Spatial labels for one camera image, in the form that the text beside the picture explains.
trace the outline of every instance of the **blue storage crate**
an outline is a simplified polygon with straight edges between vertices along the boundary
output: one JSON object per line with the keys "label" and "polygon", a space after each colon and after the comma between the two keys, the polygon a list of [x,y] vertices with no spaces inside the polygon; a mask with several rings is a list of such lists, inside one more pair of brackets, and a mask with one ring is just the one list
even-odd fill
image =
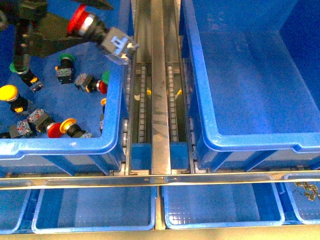
{"label": "blue storage crate", "polygon": [[[124,32],[132,32],[130,0],[110,0],[114,10],[98,10],[88,7],[107,26],[117,26]],[[48,11],[70,19],[79,6],[71,0],[49,0]],[[14,84],[24,98],[33,101],[37,108],[43,108],[57,122],[75,118],[79,126],[92,133],[93,138],[48,138],[38,133],[33,139],[0,139],[0,174],[6,173],[68,173],[104,172],[119,170],[125,160],[121,144],[122,121],[128,117],[123,86],[125,66],[108,60],[94,43],[74,46],[45,59],[31,58],[31,69],[43,82],[44,88],[32,93],[20,77],[9,71],[13,61],[14,27],[0,33],[0,52],[5,56],[0,61],[1,85]],[[107,96],[100,92],[88,93],[78,90],[74,84],[61,85],[56,77],[55,66],[60,64],[61,53],[75,57],[75,76],[80,73],[101,78],[110,71]],[[99,131],[101,99],[107,97],[104,114],[104,131]],[[6,102],[0,102],[0,132],[24,117],[12,113]]]}
{"label": "blue storage crate", "polygon": [[[285,179],[291,177],[305,179],[310,185],[320,189],[320,182],[312,181],[319,178],[319,174],[295,173],[288,174]],[[285,215],[286,224],[319,224],[320,223],[320,195],[315,195],[314,201],[305,196],[306,190],[296,186],[294,182],[277,183],[277,188]]]}
{"label": "blue storage crate", "polygon": [[319,4],[182,0],[200,169],[320,167]]}
{"label": "blue storage crate", "polygon": [[19,233],[31,190],[0,191],[0,234]]}
{"label": "blue storage crate", "polygon": [[155,204],[155,187],[42,189],[32,230],[37,234],[151,230]]}
{"label": "blue storage crate", "polygon": [[274,183],[163,187],[169,229],[282,225]]}

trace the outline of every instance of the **empty blue bin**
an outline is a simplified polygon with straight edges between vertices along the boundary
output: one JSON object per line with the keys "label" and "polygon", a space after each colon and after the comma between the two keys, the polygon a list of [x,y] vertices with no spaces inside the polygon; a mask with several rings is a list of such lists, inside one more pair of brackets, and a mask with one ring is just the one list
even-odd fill
{"label": "empty blue bin", "polygon": [[26,217],[31,190],[0,191],[0,234],[14,234]]}
{"label": "empty blue bin", "polygon": [[274,183],[166,186],[169,229],[279,226],[285,216]]}
{"label": "empty blue bin", "polygon": [[[319,178],[319,174],[295,173],[288,174],[285,179],[305,179],[308,185],[315,185],[320,190],[320,182],[311,181]],[[285,215],[286,224],[319,224],[320,223],[320,192],[314,194],[294,182],[277,183],[277,188]],[[305,193],[311,194],[314,199],[308,199]]]}
{"label": "empty blue bin", "polygon": [[319,0],[182,0],[200,169],[320,167]]}
{"label": "empty blue bin", "polygon": [[36,234],[151,230],[155,204],[154,187],[42,189],[32,230]]}
{"label": "empty blue bin", "polygon": [[[110,0],[114,10],[98,10],[88,7],[106,25],[118,27],[124,32],[132,30],[130,19],[130,0]],[[49,0],[48,11],[70,19],[79,3],[71,0]],[[68,173],[104,172],[119,170],[125,160],[121,136],[122,121],[128,117],[123,95],[127,68],[119,66],[106,58],[94,43],[80,44],[50,55],[44,59],[32,57],[32,72],[43,82],[44,88],[32,93],[20,77],[11,73],[9,65],[13,61],[14,26],[0,32],[0,52],[5,58],[0,62],[1,86],[14,84],[24,98],[33,101],[37,108],[44,109],[56,122],[75,118],[78,125],[93,134],[92,138],[48,138],[37,134],[32,139],[0,139],[0,173]],[[61,53],[75,57],[75,77],[81,73],[91,74],[101,79],[102,74],[110,71],[107,96],[100,92],[88,93],[78,90],[75,84],[60,84],[56,77],[55,66],[60,65]],[[99,130],[102,106],[100,101],[107,97],[104,114],[104,131]],[[10,106],[0,102],[0,132],[7,132],[8,126],[25,117],[10,111]]]}

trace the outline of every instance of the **electrical component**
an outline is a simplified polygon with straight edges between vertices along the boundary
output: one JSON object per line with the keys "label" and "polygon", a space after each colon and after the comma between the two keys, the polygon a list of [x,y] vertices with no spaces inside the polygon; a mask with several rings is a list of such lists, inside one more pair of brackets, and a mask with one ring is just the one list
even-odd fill
{"label": "electrical component", "polygon": [[0,133],[0,139],[20,139],[20,138],[32,138],[37,136],[36,131],[29,125],[28,120],[18,121],[17,124],[13,124],[8,127],[9,132]]}
{"label": "electrical component", "polygon": [[110,72],[107,71],[102,75],[102,79],[97,80],[92,75],[81,73],[75,79],[74,83],[77,86],[77,88],[81,89],[82,91],[87,91],[88,93],[98,91],[102,94],[107,94],[109,75]]}
{"label": "electrical component", "polygon": [[61,84],[72,84],[74,82],[74,62],[75,57],[71,54],[64,53],[60,57],[60,66],[55,67],[56,77]]}
{"label": "electrical component", "polygon": [[18,74],[21,80],[29,87],[32,92],[37,92],[44,87],[44,84],[31,72],[29,67],[24,68],[23,72],[18,72],[14,63],[10,64],[11,72]]}
{"label": "electrical component", "polygon": [[18,115],[29,115],[33,111],[33,103],[18,93],[14,85],[5,85],[0,88],[0,101],[10,104],[10,110]]}
{"label": "electrical component", "polygon": [[93,43],[97,43],[106,57],[119,65],[129,64],[139,45],[120,29],[105,27],[105,24],[92,12],[86,12],[81,4],[74,13],[68,26],[69,35],[75,34]]}
{"label": "electrical component", "polygon": [[63,134],[60,132],[61,123],[55,122],[43,109],[37,108],[28,117],[29,123],[35,125],[40,133],[47,133],[51,139],[58,139]]}
{"label": "electrical component", "polygon": [[92,134],[82,130],[77,124],[77,120],[74,118],[69,118],[61,123],[60,132],[62,134],[67,134],[71,138],[92,138]]}
{"label": "electrical component", "polygon": [[100,115],[99,129],[100,129],[100,132],[102,133],[102,130],[104,129],[105,109],[106,109],[107,99],[106,98],[102,99],[100,103],[102,105],[102,113]]}

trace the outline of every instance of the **metal rail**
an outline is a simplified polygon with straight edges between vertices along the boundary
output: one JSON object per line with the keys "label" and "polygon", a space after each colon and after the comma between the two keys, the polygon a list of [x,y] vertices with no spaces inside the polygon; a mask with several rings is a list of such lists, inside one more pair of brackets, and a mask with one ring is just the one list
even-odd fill
{"label": "metal rail", "polygon": [[65,189],[65,188],[106,188],[176,185],[221,185],[279,182],[320,182],[317,176],[300,176],[284,179],[288,174],[318,174],[314,171],[270,171],[270,172],[226,172],[201,174],[146,174],[145,170],[132,171],[123,176],[17,176],[0,178],[0,190],[14,189]]}
{"label": "metal rail", "polygon": [[58,234],[0,235],[0,240],[316,240],[320,225],[220,227],[165,231],[72,232]]}

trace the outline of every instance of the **metal frame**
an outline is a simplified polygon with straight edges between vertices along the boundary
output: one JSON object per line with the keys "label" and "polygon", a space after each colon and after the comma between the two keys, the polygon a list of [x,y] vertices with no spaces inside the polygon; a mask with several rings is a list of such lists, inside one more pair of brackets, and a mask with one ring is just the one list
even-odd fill
{"label": "metal frame", "polygon": [[[132,145],[132,116],[134,99],[134,76],[137,74],[135,60],[132,61],[131,69],[128,69],[131,77],[127,75],[126,97],[129,120],[127,122],[126,133],[126,162],[122,164],[121,171],[111,171],[109,176],[102,173],[86,173],[69,176],[67,174],[47,174],[47,175],[7,175],[0,178],[0,190],[16,189],[61,189],[61,188],[105,188],[105,187],[138,187],[138,186],[158,186],[156,199],[156,223],[155,230],[144,232],[79,232],[79,233],[59,233],[46,234],[45,237],[39,234],[14,234],[0,235],[1,239],[26,239],[26,240],[64,240],[64,239],[216,239],[216,240],[300,240],[303,238],[317,239],[319,237],[320,225],[282,225],[268,227],[228,227],[228,228],[207,228],[207,229],[186,229],[186,230],[165,230],[163,199],[161,197],[160,186],[176,185],[222,185],[222,184],[252,184],[252,183],[277,183],[277,182],[320,182],[320,177],[299,177],[284,179],[287,174],[318,174],[320,170],[308,169],[277,169],[276,171],[218,171],[207,173],[205,170],[197,168],[197,162],[193,160],[192,128],[189,117],[185,115],[185,125],[187,132],[189,169],[171,169],[170,159],[170,135],[169,135],[169,114],[167,96],[167,78],[165,60],[165,36],[164,36],[164,5],[163,1],[174,1],[175,4],[175,24],[179,20],[177,1],[175,0],[151,0],[151,35],[152,35],[152,169],[132,170],[131,169],[131,145]],[[179,36],[176,32],[177,44],[180,48]],[[182,59],[179,59],[180,68],[174,68],[174,74],[180,74],[184,79],[184,66]],[[183,89],[183,101],[187,106],[186,83],[181,83]]]}
{"label": "metal frame", "polygon": [[[126,98],[129,109],[129,120],[126,132],[126,163],[122,164],[121,171],[110,172],[110,176],[101,174],[76,174],[68,176],[66,174],[56,175],[7,175],[0,178],[0,190],[13,189],[49,189],[49,188],[103,188],[103,187],[135,187],[135,186],[167,186],[167,185],[204,185],[204,184],[244,184],[244,183],[276,183],[276,182],[299,182],[316,181],[320,182],[320,177],[304,179],[291,178],[285,180],[284,176],[292,173],[314,173],[319,174],[320,170],[308,169],[277,169],[276,171],[255,171],[255,172],[232,172],[217,171],[216,173],[207,173],[205,170],[197,168],[197,162],[192,158],[192,138],[191,127],[188,115],[185,115],[185,125],[187,131],[187,142],[189,152],[189,169],[171,169],[170,159],[170,134],[169,134],[169,113],[168,113],[168,89],[167,89],[167,67],[173,66],[169,59],[166,60],[165,34],[164,34],[164,9],[163,2],[166,0],[151,0],[151,60],[152,68],[152,169],[132,170],[131,169],[131,139],[132,139],[132,116],[133,116],[133,88],[134,76],[136,75],[135,60],[128,68],[126,76]],[[174,21],[175,25],[179,22],[179,3],[176,0],[167,0],[174,2]],[[177,45],[180,48],[180,41],[177,31]],[[180,69],[173,68],[174,74],[180,74],[184,79],[183,61],[179,58]],[[182,81],[184,96],[184,105],[187,106],[186,83]]]}
{"label": "metal frame", "polygon": [[283,225],[263,227],[220,227],[185,230],[78,232],[58,234],[13,234],[2,235],[6,240],[302,240],[319,237],[320,225]]}

